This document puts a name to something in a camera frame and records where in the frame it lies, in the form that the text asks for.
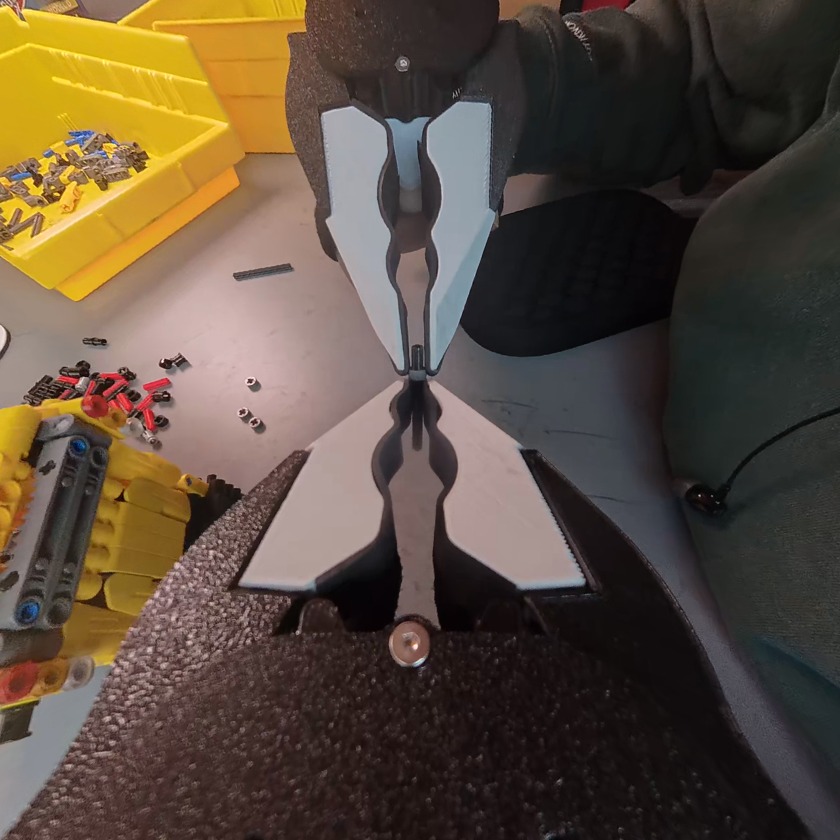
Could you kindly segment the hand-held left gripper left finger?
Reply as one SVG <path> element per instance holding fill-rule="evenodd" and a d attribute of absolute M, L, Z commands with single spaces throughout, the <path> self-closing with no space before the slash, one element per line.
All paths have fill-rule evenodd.
<path fill-rule="evenodd" d="M 238 584 L 326 592 L 398 565 L 390 484 L 403 465 L 411 389 L 396 381 L 307 449 Z"/>

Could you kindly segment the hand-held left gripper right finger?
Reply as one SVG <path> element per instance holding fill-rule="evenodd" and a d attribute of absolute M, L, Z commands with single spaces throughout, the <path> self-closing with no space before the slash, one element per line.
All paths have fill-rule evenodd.
<path fill-rule="evenodd" d="M 427 384 L 425 424 L 442 485 L 438 579 L 448 577 L 457 592 L 478 592 L 480 577 L 515 592 L 584 590 L 585 573 L 520 444 L 435 381 Z"/>

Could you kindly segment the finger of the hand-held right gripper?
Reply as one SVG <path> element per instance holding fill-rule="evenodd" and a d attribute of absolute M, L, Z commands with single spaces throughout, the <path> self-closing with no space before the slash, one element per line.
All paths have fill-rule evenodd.
<path fill-rule="evenodd" d="M 422 151 L 437 184 L 424 312 L 426 371 L 435 375 L 455 336 L 494 222 L 491 104 L 455 103 L 427 125 Z"/>
<path fill-rule="evenodd" d="M 321 114 L 326 225 L 339 261 L 399 375 L 408 373 L 406 307 L 396 283 L 399 181 L 391 129 L 359 103 Z"/>

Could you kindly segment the yellow lego model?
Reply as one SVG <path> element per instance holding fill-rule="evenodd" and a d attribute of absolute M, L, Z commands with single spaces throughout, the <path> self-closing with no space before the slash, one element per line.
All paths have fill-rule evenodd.
<path fill-rule="evenodd" d="M 197 538 L 241 498 L 123 439 L 99 396 L 1 412 L 2 744 L 111 666 Z"/>

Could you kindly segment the person's right forearm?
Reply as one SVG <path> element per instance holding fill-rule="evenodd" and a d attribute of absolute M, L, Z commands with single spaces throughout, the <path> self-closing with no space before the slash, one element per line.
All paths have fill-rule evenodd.
<path fill-rule="evenodd" d="M 756 170 L 823 115 L 839 3 L 633 2 L 514 17 L 526 118 L 510 175 L 696 193 Z"/>

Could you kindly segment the small black red lego pieces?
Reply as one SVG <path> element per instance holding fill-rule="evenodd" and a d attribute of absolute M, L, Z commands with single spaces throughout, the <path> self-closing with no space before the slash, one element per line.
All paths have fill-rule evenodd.
<path fill-rule="evenodd" d="M 161 414 L 161 406 L 172 401 L 174 373 L 191 366 L 183 353 L 159 360 L 164 375 L 142 382 L 126 365 L 114 371 L 95 371 L 91 362 L 79 360 L 59 368 L 56 375 L 43 375 L 23 396 L 23 404 L 38 407 L 49 402 L 71 402 L 97 399 L 109 410 L 124 416 L 122 429 L 129 436 L 157 449 L 160 432 L 170 426 L 170 418 Z"/>

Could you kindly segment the pile of mixed lego pieces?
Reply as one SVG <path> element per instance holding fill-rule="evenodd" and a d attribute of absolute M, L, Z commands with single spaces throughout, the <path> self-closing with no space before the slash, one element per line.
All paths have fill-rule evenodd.
<path fill-rule="evenodd" d="M 76 129 L 39 157 L 6 166 L 1 173 L 2 249 L 13 252 L 16 239 L 36 238 L 68 222 L 83 204 L 145 171 L 151 159 L 135 140 Z"/>

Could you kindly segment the person's right hand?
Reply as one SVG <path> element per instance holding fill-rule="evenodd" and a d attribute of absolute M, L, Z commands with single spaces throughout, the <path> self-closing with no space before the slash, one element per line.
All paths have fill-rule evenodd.
<path fill-rule="evenodd" d="M 400 210 L 394 225 L 395 247 L 400 255 L 425 250 L 429 222 L 422 212 Z"/>

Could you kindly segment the dark rounded object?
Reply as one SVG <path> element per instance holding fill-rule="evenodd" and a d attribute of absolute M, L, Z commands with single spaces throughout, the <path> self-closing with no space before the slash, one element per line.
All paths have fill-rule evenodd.
<path fill-rule="evenodd" d="M 554 354 L 669 317 L 695 218 L 641 192 L 586 192 L 500 218 L 459 325 L 482 348 Z"/>

